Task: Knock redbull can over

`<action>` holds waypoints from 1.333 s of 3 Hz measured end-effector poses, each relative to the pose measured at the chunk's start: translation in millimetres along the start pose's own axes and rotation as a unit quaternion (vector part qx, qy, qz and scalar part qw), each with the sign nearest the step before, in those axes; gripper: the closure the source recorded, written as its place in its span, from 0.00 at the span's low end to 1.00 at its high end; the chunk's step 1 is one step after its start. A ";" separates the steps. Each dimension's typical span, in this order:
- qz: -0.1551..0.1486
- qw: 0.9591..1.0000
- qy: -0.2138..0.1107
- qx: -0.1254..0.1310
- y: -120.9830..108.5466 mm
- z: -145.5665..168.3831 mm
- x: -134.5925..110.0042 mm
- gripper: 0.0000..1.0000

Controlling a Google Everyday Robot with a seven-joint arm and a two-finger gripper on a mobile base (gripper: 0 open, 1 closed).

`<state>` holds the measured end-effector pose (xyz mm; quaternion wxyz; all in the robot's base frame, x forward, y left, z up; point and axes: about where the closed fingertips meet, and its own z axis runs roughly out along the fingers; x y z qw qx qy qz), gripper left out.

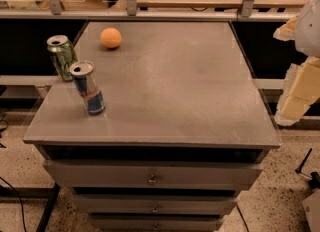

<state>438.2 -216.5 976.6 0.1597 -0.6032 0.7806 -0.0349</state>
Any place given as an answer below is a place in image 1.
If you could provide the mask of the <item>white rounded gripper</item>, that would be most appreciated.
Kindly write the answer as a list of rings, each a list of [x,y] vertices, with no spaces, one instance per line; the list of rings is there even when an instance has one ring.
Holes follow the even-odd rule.
[[[273,37],[280,41],[295,39],[299,52],[315,56],[301,65],[291,64],[286,73],[274,119],[280,126],[291,126],[320,98],[320,0],[309,0],[299,16],[277,28]]]

